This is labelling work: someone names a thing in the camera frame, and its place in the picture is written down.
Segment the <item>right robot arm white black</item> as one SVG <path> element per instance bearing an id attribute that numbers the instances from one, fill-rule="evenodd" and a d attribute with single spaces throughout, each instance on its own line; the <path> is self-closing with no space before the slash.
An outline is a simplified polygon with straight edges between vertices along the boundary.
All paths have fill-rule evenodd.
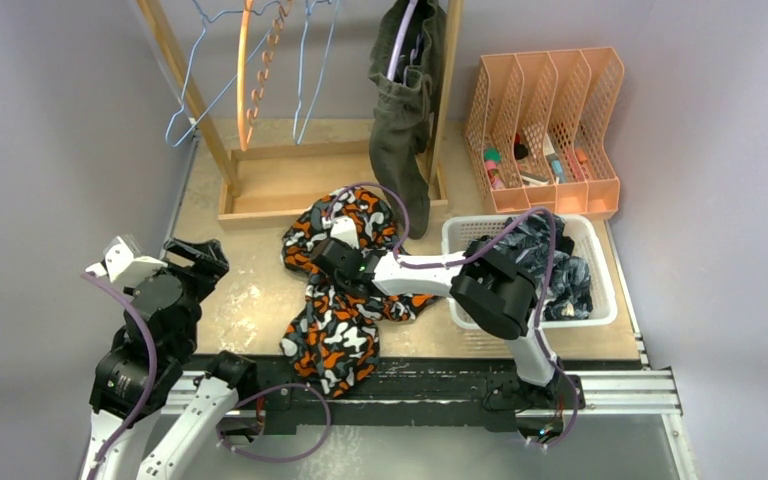
<path id="1" fill-rule="evenodd" d="M 351 294 L 362 297 L 423 294 L 443 297 L 467 313 L 479 329 L 503 340 L 512 354 L 518 387 L 529 408 L 552 408 L 575 397 L 540 324 L 545 295 L 524 267 L 475 240 L 465 251 L 407 256 L 362 252 L 328 238 L 313 249 L 312 263 Z"/>

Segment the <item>light blue wire hanger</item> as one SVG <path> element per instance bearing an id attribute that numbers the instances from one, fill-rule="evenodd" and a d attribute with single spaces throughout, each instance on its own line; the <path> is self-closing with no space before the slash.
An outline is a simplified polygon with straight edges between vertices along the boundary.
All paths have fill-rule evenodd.
<path id="1" fill-rule="evenodd" d="M 208 114 L 233 115 L 237 79 L 238 37 L 243 13 L 250 13 L 248 47 L 261 47 L 284 1 L 162 1 L 183 53 L 187 87 L 199 90 Z"/>

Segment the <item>purple plastic hanger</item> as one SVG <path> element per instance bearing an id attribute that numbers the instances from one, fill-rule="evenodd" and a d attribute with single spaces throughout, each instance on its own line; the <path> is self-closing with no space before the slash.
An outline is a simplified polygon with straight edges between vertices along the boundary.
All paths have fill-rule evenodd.
<path id="1" fill-rule="evenodd" d="M 418 3 L 419 3 L 418 0 L 409 0 L 402 14 L 402 17 L 396 32 L 396 36 L 394 38 L 394 42 L 393 42 L 393 46 L 392 46 L 392 50 L 389 58 L 389 63 L 386 70 L 386 78 L 389 81 L 393 81 L 395 79 L 396 70 L 398 66 L 398 59 L 402 52 L 404 40 L 406 38 L 411 20 L 413 18 L 413 15 Z"/>

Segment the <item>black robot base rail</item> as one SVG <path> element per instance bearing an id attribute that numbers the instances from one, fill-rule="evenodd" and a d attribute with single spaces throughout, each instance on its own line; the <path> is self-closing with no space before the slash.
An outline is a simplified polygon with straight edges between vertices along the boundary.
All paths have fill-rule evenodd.
<path id="1" fill-rule="evenodd" d="M 395 357 L 348 393 L 326 405 L 303 389 L 290 387 L 296 375 L 276 356 L 256 355 L 257 382 L 270 388 L 263 416 L 268 435 L 291 435 L 301 426 L 481 427 L 490 432 L 557 434 L 587 403 L 579 376 L 566 379 L 575 397 L 552 408 L 529 408 L 510 359 Z"/>

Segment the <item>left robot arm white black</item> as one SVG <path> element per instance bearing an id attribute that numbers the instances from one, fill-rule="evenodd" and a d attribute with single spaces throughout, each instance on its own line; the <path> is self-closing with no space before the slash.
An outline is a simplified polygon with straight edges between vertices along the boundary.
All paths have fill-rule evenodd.
<path id="1" fill-rule="evenodd" d="M 132 236 L 121 235 L 82 275 L 122 306 L 124 319 L 95 367 L 83 479 L 179 479 L 224 415 L 257 399 L 255 363 L 223 351 L 166 434 L 146 448 L 197 348 L 201 303 L 229 271 L 217 239 L 171 238 L 163 249 L 185 264 L 146 255 Z"/>

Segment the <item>dark leaf-print shorts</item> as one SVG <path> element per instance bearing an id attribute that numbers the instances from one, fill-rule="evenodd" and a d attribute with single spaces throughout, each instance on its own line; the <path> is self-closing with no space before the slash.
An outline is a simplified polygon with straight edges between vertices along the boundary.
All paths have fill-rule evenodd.
<path id="1" fill-rule="evenodd" d="M 545 321 L 586 320 L 593 310 L 588 262 L 572 254 L 575 241 L 564 234 L 558 215 L 551 227 L 543 214 L 535 214 L 502 238 L 494 249 L 524 268 L 541 290 L 545 279 L 549 238 L 555 238 L 552 273 L 543 308 Z"/>

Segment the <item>olive green shorts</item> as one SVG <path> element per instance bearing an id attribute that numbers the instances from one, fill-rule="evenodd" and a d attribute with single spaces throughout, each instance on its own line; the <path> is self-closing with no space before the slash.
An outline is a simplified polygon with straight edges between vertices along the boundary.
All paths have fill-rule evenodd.
<path id="1" fill-rule="evenodd" d="M 416 156 L 430 141 L 429 116 L 439 108 L 446 12 L 436 1 L 419 1 L 411 16 L 397 71 L 387 76 L 396 37 L 409 3 L 397 1 L 382 17 L 373 44 L 368 78 L 377 89 L 369 158 L 379 184 L 404 202 L 408 236 L 419 239 L 428 227 L 428 183 Z"/>

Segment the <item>orange camouflage shorts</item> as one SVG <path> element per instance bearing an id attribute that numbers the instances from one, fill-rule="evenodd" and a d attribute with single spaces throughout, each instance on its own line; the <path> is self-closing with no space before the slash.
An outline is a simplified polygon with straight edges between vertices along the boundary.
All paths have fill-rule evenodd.
<path id="1" fill-rule="evenodd" d="M 355 224 L 364 251 L 392 247 L 394 213 L 372 191 L 338 189 L 316 200 L 282 236 L 284 267 L 306 278 L 302 310 L 280 340 L 283 356 L 304 381 L 338 398 L 374 373 L 380 360 L 380 321 L 411 322 L 438 299 L 428 294 L 353 296 L 313 263 L 314 248 L 329 237 L 332 215 Z"/>

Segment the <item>orange plastic hanger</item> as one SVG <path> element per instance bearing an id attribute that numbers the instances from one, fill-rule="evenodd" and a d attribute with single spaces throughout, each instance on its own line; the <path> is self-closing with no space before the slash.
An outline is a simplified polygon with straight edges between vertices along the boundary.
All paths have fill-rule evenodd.
<path id="1" fill-rule="evenodd" d="M 239 29 L 236 73 L 236 121 L 239 149 L 242 151 L 249 148 L 266 83 L 270 76 L 276 46 L 293 4 L 293 1 L 268 1 L 260 10 L 257 10 L 254 1 L 244 2 Z M 277 7 L 277 13 L 271 26 L 262 38 L 262 42 L 251 46 L 249 34 L 252 18 L 261 15 L 272 5 Z"/>

